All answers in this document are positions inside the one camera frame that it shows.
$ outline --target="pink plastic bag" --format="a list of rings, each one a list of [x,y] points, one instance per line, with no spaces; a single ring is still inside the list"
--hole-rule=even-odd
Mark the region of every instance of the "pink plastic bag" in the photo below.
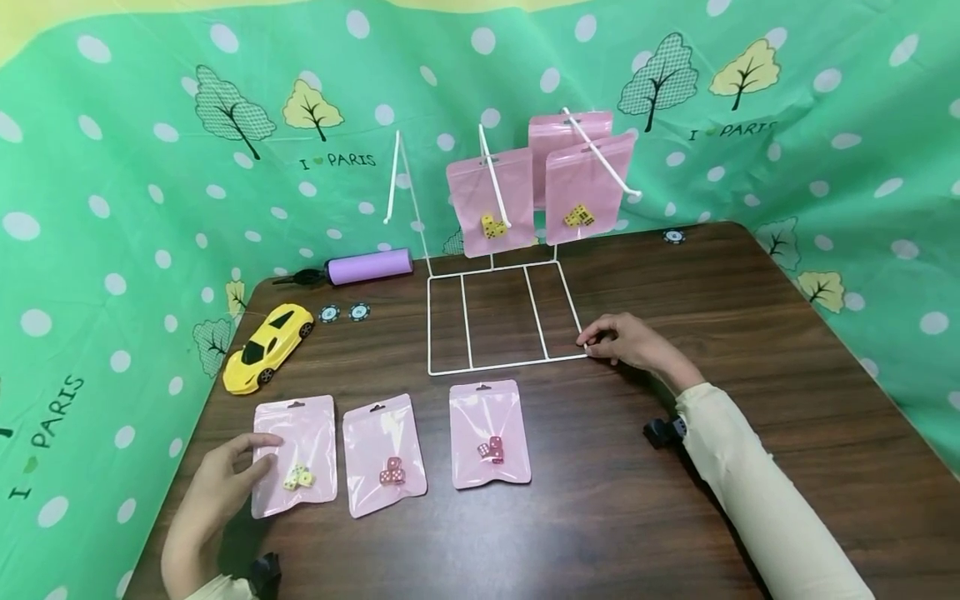
[[[337,444],[333,396],[314,396],[260,404],[253,431],[283,438],[279,447],[261,447],[253,459],[276,455],[274,468],[253,487],[253,518],[288,511],[301,502],[330,502],[337,497]]]
[[[632,133],[593,145],[624,181],[634,156]],[[546,243],[555,246],[606,233],[616,225],[623,189],[589,144],[550,153],[546,160]]]
[[[590,139],[610,137],[613,131],[613,113],[609,110],[574,112],[570,115]],[[582,144],[584,138],[570,125],[565,114],[548,114],[530,119],[527,138],[534,153],[534,209],[546,208],[546,158],[555,150]]]
[[[469,258],[526,248],[538,243],[534,229],[533,163],[529,148],[491,155],[500,196],[511,226],[506,227],[487,162],[470,158],[446,166],[450,203],[464,232]]]
[[[530,483],[530,455],[514,380],[450,388],[453,487],[475,488],[500,479]]]
[[[414,407],[406,394],[346,413],[344,456],[353,518],[426,493]]]

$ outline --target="brown table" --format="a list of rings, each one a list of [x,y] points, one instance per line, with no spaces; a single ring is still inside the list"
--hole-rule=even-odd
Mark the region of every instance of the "brown table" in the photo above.
[[[565,246],[561,260],[583,324],[633,312],[731,394],[877,598],[956,597],[960,487],[749,232],[699,226],[677,246],[659,232],[617,235]],[[539,267],[531,278],[548,346],[560,354],[576,351],[575,328],[555,273]],[[426,496],[350,518],[338,440],[337,500],[265,521],[242,514],[228,530],[225,568],[242,572],[278,552],[282,600],[763,597],[705,486],[681,457],[644,440],[643,424],[664,415],[644,376],[582,359],[430,377],[425,281],[417,263],[413,276],[337,290],[257,287],[251,312],[291,301],[314,312],[333,302],[344,314],[318,324],[257,394],[230,396],[218,379],[128,597],[164,597],[159,552],[190,477],[210,448],[251,428],[256,404],[331,394],[339,419],[404,392],[414,399]],[[522,271],[467,282],[476,364],[538,357]],[[434,285],[435,368],[462,367],[459,279]],[[360,300],[372,312],[353,323],[346,313]],[[231,351],[260,320],[243,320]],[[519,384],[529,486],[453,489],[448,390],[483,378]]]

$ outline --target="fabric wall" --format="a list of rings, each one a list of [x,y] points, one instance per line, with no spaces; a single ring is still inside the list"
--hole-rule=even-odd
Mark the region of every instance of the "fabric wall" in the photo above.
[[[476,123],[496,152],[564,106],[639,133],[618,232],[743,224],[960,469],[949,0],[22,6],[0,10],[12,597],[123,595],[258,281],[421,254],[421,229],[456,252],[444,168]]]

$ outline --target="yellow stripe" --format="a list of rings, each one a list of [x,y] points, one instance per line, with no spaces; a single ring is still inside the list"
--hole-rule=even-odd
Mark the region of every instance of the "yellow stripe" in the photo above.
[[[13,58],[41,32],[61,23],[123,12],[193,12],[228,7],[272,6],[306,0],[11,0],[0,9],[0,65]],[[407,9],[484,12],[519,8],[528,12],[569,6],[587,0],[387,0]]]

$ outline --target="poker chip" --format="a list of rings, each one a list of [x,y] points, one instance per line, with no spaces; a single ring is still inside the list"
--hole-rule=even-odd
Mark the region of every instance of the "poker chip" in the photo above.
[[[324,309],[317,316],[320,317],[321,323],[333,323],[340,316],[340,307],[336,304],[324,306]]]
[[[363,321],[370,316],[370,305],[366,302],[357,302],[350,307],[350,320]]]
[[[684,233],[677,229],[668,229],[663,232],[663,241],[667,244],[682,244],[685,239]]]

